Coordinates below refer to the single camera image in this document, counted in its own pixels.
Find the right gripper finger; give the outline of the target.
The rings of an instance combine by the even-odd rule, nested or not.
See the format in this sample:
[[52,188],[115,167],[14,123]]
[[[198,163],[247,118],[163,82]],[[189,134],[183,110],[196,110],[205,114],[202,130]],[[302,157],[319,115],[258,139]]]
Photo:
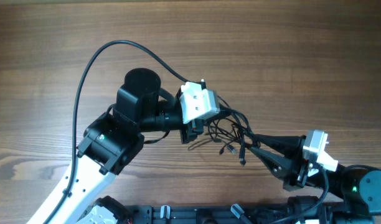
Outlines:
[[249,150],[257,157],[266,168],[280,180],[284,180],[290,172],[291,159],[279,156],[272,152],[260,149],[257,147],[250,147]]
[[285,157],[293,157],[302,150],[306,136],[269,136],[256,134],[255,139]]

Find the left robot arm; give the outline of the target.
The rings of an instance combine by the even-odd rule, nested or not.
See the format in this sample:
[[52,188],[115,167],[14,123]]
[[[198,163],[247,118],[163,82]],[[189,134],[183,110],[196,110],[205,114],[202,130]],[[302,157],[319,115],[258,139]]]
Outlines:
[[89,125],[75,146],[64,176],[29,223],[76,223],[96,197],[117,178],[148,143],[144,133],[178,130],[187,144],[207,122],[229,116],[216,92],[204,81],[186,82],[173,96],[158,74],[135,68],[125,75],[116,102]]

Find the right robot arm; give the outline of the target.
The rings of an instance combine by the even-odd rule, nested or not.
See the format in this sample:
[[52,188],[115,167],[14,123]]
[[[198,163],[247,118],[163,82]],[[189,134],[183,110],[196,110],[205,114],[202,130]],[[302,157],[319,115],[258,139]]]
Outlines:
[[343,166],[325,150],[328,134],[310,130],[305,136],[249,134],[249,149],[283,181],[287,191],[305,186],[322,189],[316,197],[289,200],[292,209],[271,223],[335,223],[345,217],[381,215],[381,169],[365,165]]

